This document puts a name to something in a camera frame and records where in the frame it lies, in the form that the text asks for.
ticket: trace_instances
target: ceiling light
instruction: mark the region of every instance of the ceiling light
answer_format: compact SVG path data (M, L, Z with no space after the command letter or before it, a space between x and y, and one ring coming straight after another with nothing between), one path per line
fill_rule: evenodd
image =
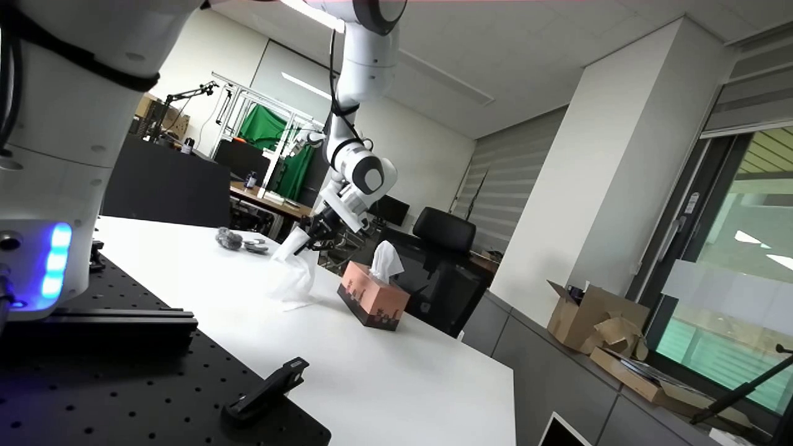
M782 265L782 266L793 270L793 257L787 257L787 255L765 255L765 257L769 257L772 263L778 263L778 265Z
M760 244L757 238L742 233L742 230L735 230L735 242L746 242L746 244Z
M297 77L291 77L291 73L286 73L286 71L279 71L279 77L286 79L286 82L291 82L291 84L297 84L299 88L306 88L306 92L311 92L311 93L317 93L317 95L321 95L321 99L328 102L328 93L326 93L326 92L321 92L321 88L317 88L317 87L297 79Z
M279 1L297 10L299 15L304 15L310 19L335 29L335 32L344 32L344 26L347 26L338 16L331 16L321 10L315 10L315 6L304 5L302 0L279 0Z

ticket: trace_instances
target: white wall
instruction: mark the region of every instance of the white wall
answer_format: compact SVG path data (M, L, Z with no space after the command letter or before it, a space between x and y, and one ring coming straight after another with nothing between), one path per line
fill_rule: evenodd
M223 15L197 10L185 22L172 51L167 55L161 82L150 88L154 95L165 95L183 88L195 88L221 71L240 84L249 84L255 67L264 51L266 36L240 26ZM213 110L221 102L221 88L213 95L195 95L185 114L191 115L187 133L211 152L221 129L213 124Z
M249 82L259 93L271 95L274 102L290 104L291 108L323 121L328 108L328 79L326 67L304 60L276 42L269 42L264 56Z
M195 12L165 60L165 67L161 68L164 77L150 93L165 95L167 92L193 88L208 82L211 71L249 84L258 77L264 46L266 36L214 12ZM276 68L276 73L285 68L321 87L321 79L317 79L315 71L317 64L299 56L294 64L285 62L281 68L269 68ZM185 114L191 114L191 135L197 139L203 152L211 152L221 135L217 126L211 121L217 99L221 93L200 95L185 108ZM375 141L375 152L388 155L398 169L390 196L410 204L403 227L414 224L423 204L436 204L440 209L450 204L452 191L468 165L472 139L458 135L385 95L374 95L362 104L356 126L362 135Z
M627 291L727 62L721 42L691 22L678 24L570 281Z
M725 51L703 36L674 22L581 71L493 280L497 297L544 323L558 301L544 280L629 281L725 71Z

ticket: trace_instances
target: small box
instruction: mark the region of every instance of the small box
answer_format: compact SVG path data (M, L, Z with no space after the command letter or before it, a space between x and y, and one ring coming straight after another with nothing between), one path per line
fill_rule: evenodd
M187 114L180 114L180 110L172 108L172 105L167 105L161 129L167 130L167 133L172 133L175 141L180 141L180 139L187 133L187 129L191 129L191 115L187 115Z
M637 395L642 395L646 403L651 406L663 406L684 419L691 419L693 414L698 414L700 409L710 406L714 398L682 383L682 380L670 380L665 378L646 378L632 368L627 368L618 356L603 351L603 348L591 348L589 358L603 368L606 374L612 374L616 380L621 380L627 389L632 389ZM719 419L714 419L710 423L715 423L719 429L725 431L735 431L735 429L751 429L751 419L727 406L719 414Z
M558 281L550 281L550 286L560 294L560 301L555 305L548 331L564 344L568 348L589 353L587 338L594 335L594 323L618 317L625 322L632 322L637 327L643 327L648 309L629 301L618 294L612 294L601 286L589 286L579 305L568 294L568 289Z
M336 291L362 323L388 331L397 328L409 300L401 286L372 276L368 266L358 263L347 263Z
M648 400L653 406L663 400L663 389L658 383L629 372L616 356L612 356L601 348L591 348L589 358L600 368L612 374L616 380L621 380L627 389L637 392L643 400Z
M150 114L150 104L154 104L154 95L144 93L138 105L133 108L133 115L146 118Z

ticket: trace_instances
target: table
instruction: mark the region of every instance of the table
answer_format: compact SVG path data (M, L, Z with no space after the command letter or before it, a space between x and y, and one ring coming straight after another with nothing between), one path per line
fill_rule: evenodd
M338 446L513 446L513 372L403 317L398 331L362 327L335 294L338 276L315 270L310 305L271 297L274 259L227 252L214 230L102 218L103 255L266 377L304 356L290 398Z
M244 187L244 183L240 180L230 180L227 193L255 208L271 209L276 221L271 222L269 234L274 234L274 240L285 240L290 234L291 221L302 221L311 214L311 208L302 202L285 202L285 198L258 196L255 191Z

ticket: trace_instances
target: cardboard box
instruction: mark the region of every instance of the cardboard box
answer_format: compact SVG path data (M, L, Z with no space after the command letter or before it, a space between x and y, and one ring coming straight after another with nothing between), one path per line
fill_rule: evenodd
M637 346L642 344L642 327L625 317L608 317L594 323L591 335L579 346L581 353L589 353L594 346L606 346L621 356L639 356Z
M710 395L705 395L691 387L684 387L668 377L648 380L642 374L633 374L632 368L627 368L618 361L618 356L613 356L603 348L591 348L589 358L600 368L612 374L616 380L621 380L627 389L639 394L643 400L648 400L651 406L663 406L684 419L691 419L693 414L698 414L700 409L714 403ZM724 409L710 423L715 423L719 429L725 429L725 431L751 429L747 415L732 406Z
M378 281L368 274L368 266L358 263L347 263L336 291L362 323L388 331L397 328L409 300L401 286Z
M150 95L150 93L144 93L140 102L138 102L138 105L133 108L133 115L146 118L147 110L150 110L150 104L154 104L154 95Z
M165 115L164 115L164 130L172 133L172 141L183 141L183 135L191 129L191 115L187 114L178 114L178 108L167 105Z
M601 351L601 348L591 348L589 358L603 368L606 374L612 374L616 380L621 380L627 389L637 392L643 400L648 403L660 403L663 392L660 387L655 387L653 380L625 368L625 363L618 363L616 356Z
M558 281L550 286L560 294L555 305L548 331L568 348L589 353L596 344L585 344L594 335L594 323L618 317L625 327L643 327L648 309L612 294L601 286L589 286L579 305Z

